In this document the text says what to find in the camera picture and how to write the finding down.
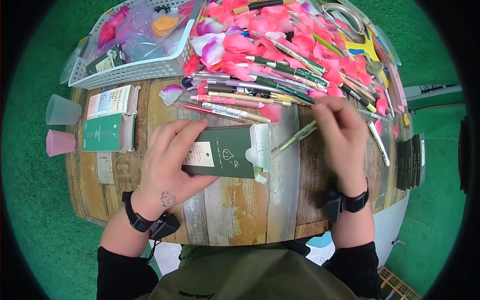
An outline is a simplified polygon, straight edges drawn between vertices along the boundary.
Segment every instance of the wrist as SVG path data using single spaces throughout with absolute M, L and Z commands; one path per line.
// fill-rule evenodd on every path
M 156 205 L 153 198 L 137 189 L 131 197 L 133 211 L 148 221 L 156 221 L 165 212 L 165 208 Z
M 367 178 L 364 172 L 338 177 L 337 187 L 346 197 L 354 198 L 367 191 Z

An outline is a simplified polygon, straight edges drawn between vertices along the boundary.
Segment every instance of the person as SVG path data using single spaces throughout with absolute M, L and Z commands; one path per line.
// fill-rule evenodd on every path
M 322 97 L 314 108 L 326 161 L 346 197 L 366 192 L 364 155 L 368 129 L 344 98 Z M 181 168 L 206 120 L 159 125 L 148 141 L 142 178 L 131 195 L 134 212 L 157 220 L 212 184 L 217 177 L 190 177 Z M 179 268 L 158 280 L 147 258 L 148 241 L 129 222 L 125 208 L 108 222 L 98 248 L 98 299 L 378 299 L 380 278 L 370 205 L 340 213 L 332 226 L 336 251 L 318 266 L 282 243 L 237 247 L 184 245 Z

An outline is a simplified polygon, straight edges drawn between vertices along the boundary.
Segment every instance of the left hand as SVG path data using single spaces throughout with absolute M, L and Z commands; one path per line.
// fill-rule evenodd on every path
M 183 160 L 208 121 L 188 119 L 158 125 L 148 140 L 140 186 L 132 194 L 133 211 L 154 221 L 168 208 L 185 202 L 218 179 L 189 176 L 181 170 Z

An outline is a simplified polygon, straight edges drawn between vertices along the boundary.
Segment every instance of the black sleeve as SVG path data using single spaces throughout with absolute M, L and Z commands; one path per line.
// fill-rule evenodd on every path
M 379 299 L 381 279 L 377 273 L 375 243 L 337 249 L 323 267 L 345 283 L 357 297 Z
M 148 259 L 127 257 L 98 248 L 97 299 L 132 300 L 151 293 L 158 277 Z

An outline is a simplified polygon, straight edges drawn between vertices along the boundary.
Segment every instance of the forearm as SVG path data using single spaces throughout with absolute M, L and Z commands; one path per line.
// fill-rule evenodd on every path
M 155 216 L 160 216 L 161 212 L 152 212 L 152 209 L 149 209 L 141 199 L 138 199 L 138 196 L 135 192 L 132 194 L 133 211 L 149 221 L 156 220 Z M 149 233 L 149 230 L 139 232 L 130 225 L 127 212 L 123 206 L 107 223 L 100 240 L 100 247 L 112 253 L 139 257 L 145 251 Z
M 338 188 L 347 197 L 357 197 L 367 190 L 367 180 L 360 174 L 349 180 L 339 180 Z M 332 226 L 332 240 L 336 248 L 352 248 L 372 242 L 375 238 L 370 202 L 356 213 L 342 212 Z

